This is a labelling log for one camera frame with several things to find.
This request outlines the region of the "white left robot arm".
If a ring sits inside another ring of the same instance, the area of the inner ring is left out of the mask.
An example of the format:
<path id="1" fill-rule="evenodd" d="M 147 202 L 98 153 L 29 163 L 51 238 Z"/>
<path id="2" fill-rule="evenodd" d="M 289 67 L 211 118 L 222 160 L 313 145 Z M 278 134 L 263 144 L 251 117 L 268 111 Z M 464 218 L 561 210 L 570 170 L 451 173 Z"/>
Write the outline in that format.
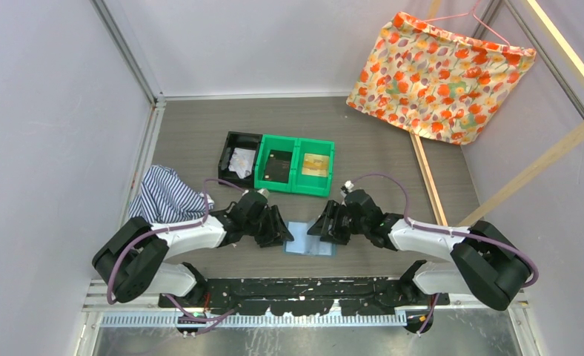
<path id="1" fill-rule="evenodd" d="M 253 237 L 261 248 L 294 239 L 264 189 L 248 190 L 227 208 L 210 211 L 200 220 L 150 224 L 132 217 L 95 254 L 92 265 L 107 284 L 110 305 L 161 294 L 195 307 L 208 292 L 206 279 L 192 264 L 169 260 L 189 251 L 233 245 L 245 236 Z"/>

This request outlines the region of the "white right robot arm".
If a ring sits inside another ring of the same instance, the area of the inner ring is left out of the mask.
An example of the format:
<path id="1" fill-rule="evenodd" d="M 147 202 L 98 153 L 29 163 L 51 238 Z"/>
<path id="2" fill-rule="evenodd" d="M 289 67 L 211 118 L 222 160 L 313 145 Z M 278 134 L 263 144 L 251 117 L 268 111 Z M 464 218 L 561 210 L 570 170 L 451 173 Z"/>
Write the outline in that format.
<path id="1" fill-rule="evenodd" d="M 307 233 L 337 245 L 358 234 L 378 248 L 441 259 L 440 265 L 423 261 L 402 275 L 401 295 L 414 305 L 432 294 L 471 294 L 503 311 L 534 276 L 526 257 L 489 222 L 452 228 L 409 220 L 383 212 L 362 189 L 346 194 L 343 202 L 328 201 Z"/>

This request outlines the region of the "white cards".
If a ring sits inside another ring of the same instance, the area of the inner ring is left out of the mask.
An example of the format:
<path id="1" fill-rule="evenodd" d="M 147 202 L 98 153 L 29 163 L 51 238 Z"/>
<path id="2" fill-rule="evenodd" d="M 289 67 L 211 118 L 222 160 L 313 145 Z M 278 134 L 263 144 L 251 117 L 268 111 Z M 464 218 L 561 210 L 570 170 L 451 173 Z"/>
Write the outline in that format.
<path id="1" fill-rule="evenodd" d="M 228 163 L 229 171 L 234 172 L 240 179 L 249 177 L 253 172 L 255 156 L 255 150 L 234 148 Z"/>

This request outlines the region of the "blue card holder wallet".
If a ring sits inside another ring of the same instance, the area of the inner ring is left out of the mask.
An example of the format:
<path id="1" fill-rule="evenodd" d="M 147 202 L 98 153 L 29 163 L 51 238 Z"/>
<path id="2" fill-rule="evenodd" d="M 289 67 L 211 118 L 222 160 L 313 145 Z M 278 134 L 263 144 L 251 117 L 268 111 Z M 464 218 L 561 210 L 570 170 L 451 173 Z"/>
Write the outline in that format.
<path id="1" fill-rule="evenodd" d="M 336 245 L 320 240 L 320 236 L 309 235 L 309 222 L 288 222 L 287 228 L 293 236 L 292 241 L 284 244 L 286 254 L 314 257 L 332 257 L 336 253 Z"/>

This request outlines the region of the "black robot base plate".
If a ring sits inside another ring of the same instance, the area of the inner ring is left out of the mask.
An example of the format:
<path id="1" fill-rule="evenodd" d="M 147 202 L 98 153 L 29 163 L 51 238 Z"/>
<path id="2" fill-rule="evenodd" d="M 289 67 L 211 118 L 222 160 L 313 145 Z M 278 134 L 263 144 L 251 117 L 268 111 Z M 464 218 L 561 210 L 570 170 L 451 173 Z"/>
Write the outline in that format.
<path id="1" fill-rule="evenodd" d="M 214 314 L 233 309 L 239 315 L 295 317 L 325 315 L 334 306 L 345 316 L 389 315 L 397 307 L 429 307 L 432 302 L 390 277 L 216 278 L 176 300 L 184 308 L 207 308 Z"/>

